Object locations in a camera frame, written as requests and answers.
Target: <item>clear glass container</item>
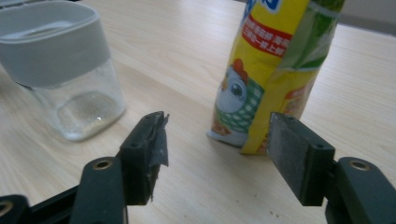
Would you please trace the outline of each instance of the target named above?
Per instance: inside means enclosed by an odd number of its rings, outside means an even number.
[[[66,139],[99,133],[125,105],[98,13],[39,1],[0,10],[0,63]]]
[[[66,139],[79,141],[100,132],[125,109],[112,62],[46,88],[28,88],[42,104],[47,122]]]

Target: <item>wooden table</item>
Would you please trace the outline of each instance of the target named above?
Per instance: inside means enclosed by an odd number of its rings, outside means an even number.
[[[83,166],[114,156],[146,114],[170,114],[170,166],[130,223],[325,223],[302,207],[266,156],[206,137],[216,91],[245,5],[231,0],[85,0],[98,10],[127,110],[104,132],[72,143],[52,133],[37,103],[0,68],[0,195],[30,204],[78,184]],[[376,164],[396,185],[396,38],[339,25],[302,122],[336,159]]]

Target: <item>product label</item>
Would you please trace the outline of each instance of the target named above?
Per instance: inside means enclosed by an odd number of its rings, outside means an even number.
[[[262,0],[262,5],[271,13],[277,13],[281,3],[281,0]]]
[[[250,15],[243,26],[242,37],[253,48],[281,58],[292,35],[262,25]]]
[[[311,81],[306,86],[294,91],[289,91],[285,96],[285,100],[283,101],[280,111],[284,114],[299,118],[303,114],[307,96],[309,92],[311,92],[313,85],[314,82]]]

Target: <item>gray lid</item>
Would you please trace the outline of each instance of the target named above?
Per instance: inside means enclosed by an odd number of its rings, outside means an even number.
[[[99,15],[90,7],[49,1],[0,10],[0,63],[24,86],[62,83],[109,57]]]
[[[0,8],[12,7],[29,2],[28,0],[0,0]]]

